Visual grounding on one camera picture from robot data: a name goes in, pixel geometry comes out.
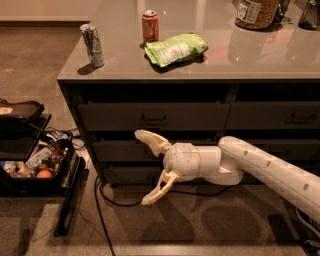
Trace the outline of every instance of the green snack bag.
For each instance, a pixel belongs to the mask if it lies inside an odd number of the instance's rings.
[[[202,55],[208,50],[208,45],[199,35],[190,33],[169,37],[164,41],[146,43],[144,50],[153,64],[163,68]]]

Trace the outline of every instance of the gray countertop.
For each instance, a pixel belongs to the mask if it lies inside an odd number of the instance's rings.
[[[58,80],[238,81],[320,78],[320,33],[298,27],[306,1],[291,0],[281,24],[250,31],[234,24],[237,0],[104,0],[92,19],[105,64],[93,69],[81,38]],[[142,13],[159,16],[160,41],[199,34],[208,44],[202,63],[159,70],[145,57]]]

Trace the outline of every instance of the can lid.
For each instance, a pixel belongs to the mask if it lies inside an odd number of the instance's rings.
[[[143,14],[143,16],[148,16],[148,17],[152,17],[155,16],[157,14],[157,12],[152,11],[152,10],[146,10]]]

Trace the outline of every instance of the silver can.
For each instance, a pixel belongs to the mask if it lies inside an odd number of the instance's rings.
[[[104,65],[102,47],[98,31],[91,23],[80,26],[84,42],[87,46],[89,61],[92,67],[99,68]]]

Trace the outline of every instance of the cabinet drawer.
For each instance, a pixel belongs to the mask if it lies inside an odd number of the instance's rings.
[[[158,182],[162,168],[156,166],[113,167],[103,169],[106,183],[110,184],[147,184]]]
[[[232,103],[226,129],[320,129],[320,103]]]
[[[89,103],[78,106],[88,131],[222,130],[229,104],[220,103]]]
[[[160,161],[147,145],[136,141],[101,141],[93,142],[92,146],[100,162]]]
[[[247,140],[285,161],[319,161],[320,140]]]

